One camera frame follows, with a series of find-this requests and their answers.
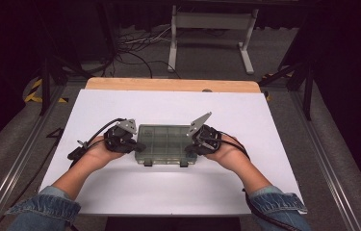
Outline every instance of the plastic container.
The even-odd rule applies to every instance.
[[[196,153],[186,153],[184,148],[193,143],[188,137],[186,125],[147,125],[139,126],[138,142],[146,145],[143,152],[135,152],[137,162],[146,167],[153,165],[195,164]]]

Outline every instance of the denim sleeve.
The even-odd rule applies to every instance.
[[[17,215],[8,230],[65,230],[80,209],[63,191],[48,186],[6,212],[6,215]]]
[[[294,193],[283,193],[275,186],[268,186],[252,193],[247,199],[266,216],[289,224],[298,230],[311,230],[306,219],[299,213],[307,212],[306,207]],[[255,216],[263,230],[285,230]]]

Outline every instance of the metal frame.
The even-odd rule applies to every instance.
[[[39,136],[39,133],[42,131],[45,122],[51,115],[51,112],[54,109],[57,100],[61,97],[63,91],[64,91],[64,87],[60,87],[60,86],[55,87],[51,97],[51,104],[49,104],[49,107],[46,110],[45,114],[39,116],[27,141],[24,143],[24,146],[22,147],[17,158],[15,159],[12,168],[9,170],[9,173],[4,178],[3,183],[0,187],[0,217],[2,216],[2,211],[4,209],[4,206],[6,205],[6,202],[9,199],[15,184],[17,183],[18,178],[21,175],[21,172],[25,168],[27,161],[31,156],[32,149],[36,144],[36,140]]]
[[[254,74],[251,59],[246,49],[248,48],[254,29],[258,10],[252,13],[183,13],[178,12],[177,7],[173,6],[171,12],[171,44],[168,55],[168,72],[173,72],[176,68],[177,56],[177,28],[210,28],[210,29],[229,29],[246,30],[245,39],[239,42],[239,50],[243,58],[246,73]]]
[[[308,133],[309,138],[315,147],[317,153],[316,158],[318,160],[319,166],[322,170],[327,185],[330,188],[333,198],[336,201],[337,207],[340,214],[342,215],[347,229],[354,231],[361,230],[361,226],[350,206],[350,203],[348,202],[348,197],[343,190],[342,184],[340,183],[333,166],[330,164],[326,151],[322,146],[322,142],[319,139],[312,122],[307,119],[306,115],[301,109],[301,99],[299,93],[297,91],[291,91],[291,98],[297,109],[297,113],[300,115],[300,120],[303,123],[306,132]]]

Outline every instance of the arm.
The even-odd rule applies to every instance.
[[[223,135],[222,139],[237,144],[228,136]],[[216,153],[206,155],[206,157],[235,172],[243,182],[248,194],[271,185],[271,182],[252,164],[246,155],[232,145],[224,143]]]
[[[223,135],[222,139],[238,145],[236,141],[226,135]],[[267,217],[288,224],[296,230],[311,230],[304,217],[298,212],[298,210],[306,211],[299,198],[295,194],[285,194],[273,186],[238,148],[223,143],[217,152],[208,154],[206,157],[238,175],[247,193],[245,197],[247,203],[256,208],[260,213],[258,215],[267,215]],[[256,221],[264,230],[283,230],[263,219],[257,218]]]
[[[101,140],[102,137],[97,137],[93,143]],[[52,186],[11,207],[6,214],[18,216],[8,230],[65,230],[65,226],[74,221],[81,209],[74,200],[87,178],[122,155],[107,150],[103,141],[91,147],[81,160]]]
[[[97,137],[93,142],[100,140],[102,138]],[[107,150],[105,143],[101,141],[92,147],[76,165],[54,182],[52,186],[64,191],[70,199],[75,200],[85,181],[93,172],[123,155],[122,153]]]

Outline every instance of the white board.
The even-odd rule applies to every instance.
[[[207,125],[237,137],[275,186],[302,199],[262,93],[81,90],[41,188],[68,170],[66,156],[77,141],[87,141],[115,118],[133,118],[138,127],[189,125],[208,112]],[[92,215],[243,215],[250,211],[242,188],[233,172],[204,157],[189,167],[144,167],[132,152],[91,175],[77,202],[81,214]]]

